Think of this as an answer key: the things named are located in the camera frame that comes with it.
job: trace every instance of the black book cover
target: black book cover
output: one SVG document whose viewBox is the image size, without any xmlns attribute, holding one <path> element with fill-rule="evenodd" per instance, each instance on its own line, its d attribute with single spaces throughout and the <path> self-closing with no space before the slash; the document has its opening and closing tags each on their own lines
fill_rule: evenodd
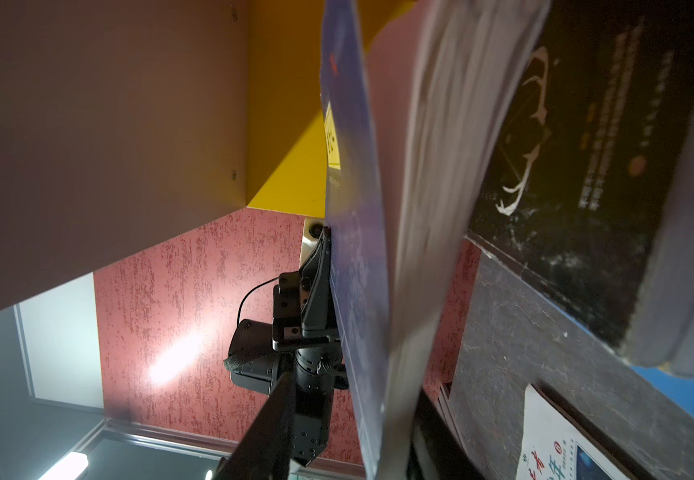
<svg viewBox="0 0 694 480">
<path fill-rule="evenodd" d="M 617 348 L 694 110 L 694 2 L 557 0 L 470 236 Z"/>
</svg>

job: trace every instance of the black book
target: black book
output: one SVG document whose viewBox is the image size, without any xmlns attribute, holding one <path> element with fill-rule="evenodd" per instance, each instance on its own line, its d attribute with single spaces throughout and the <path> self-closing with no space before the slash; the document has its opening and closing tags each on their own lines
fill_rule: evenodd
<svg viewBox="0 0 694 480">
<path fill-rule="evenodd" d="M 468 234 L 629 362 L 694 376 L 694 2 L 554 3 Z"/>
</svg>

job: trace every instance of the red chinese character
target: red chinese character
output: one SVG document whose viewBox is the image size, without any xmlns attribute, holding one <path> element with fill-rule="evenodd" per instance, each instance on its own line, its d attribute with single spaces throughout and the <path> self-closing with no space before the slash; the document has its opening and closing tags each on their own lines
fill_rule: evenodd
<svg viewBox="0 0 694 480">
<path fill-rule="evenodd" d="M 537 461 L 537 470 L 539 471 L 539 473 L 542 473 L 542 469 L 544 468 L 544 463 L 542 463 L 542 460 L 540 460 L 539 457 L 537 456 L 536 450 L 534 450 L 534 452 L 532 452 L 532 455 L 534 456 L 534 460 Z"/>
</svg>

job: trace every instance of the fluorescent light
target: fluorescent light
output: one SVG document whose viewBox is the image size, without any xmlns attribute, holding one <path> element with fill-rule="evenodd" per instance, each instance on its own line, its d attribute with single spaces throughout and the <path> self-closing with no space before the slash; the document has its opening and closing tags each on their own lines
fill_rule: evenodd
<svg viewBox="0 0 694 480">
<path fill-rule="evenodd" d="M 150 368 L 150 378 L 156 385 L 163 385 L 195 361 L 203 349 L 203 336 L 193 333 L 179 339 L 166 350 Z"/>
<path fill-rule="evenodd" d="M 88 468 L 88 457 L 83 453 L 70 452 L 64 456 L 40 480 L 75 480 Z"/>
</svg>

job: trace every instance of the red mark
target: red mark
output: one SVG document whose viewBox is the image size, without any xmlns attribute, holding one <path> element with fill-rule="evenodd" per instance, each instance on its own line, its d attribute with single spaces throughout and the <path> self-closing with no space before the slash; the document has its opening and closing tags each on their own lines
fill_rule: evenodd
<svg viewBox="0 0 694 480">
<path fill-rule="evenodd" d="M 331 61 L 331 72 L 334 72 L 334 76 L 339 74 L 339 69 L 336 67 L 336 58 L 334 58 L 333 52 L 329 56 L 329 61 Z"/>
<path fill-rule="evenodd" d="M 539 473 L 542 473 L 542 469 L 544 468 L 544 463 L 542 463 L 542 460 L 540 460 L 539 457 L 537 456 L 536 450 L 534 450 L 534 452 L 532 452 L 532 455 L 534 456 L 534 460 L 537 461 L 537 470 L 539 471 Z"/>
</svg>

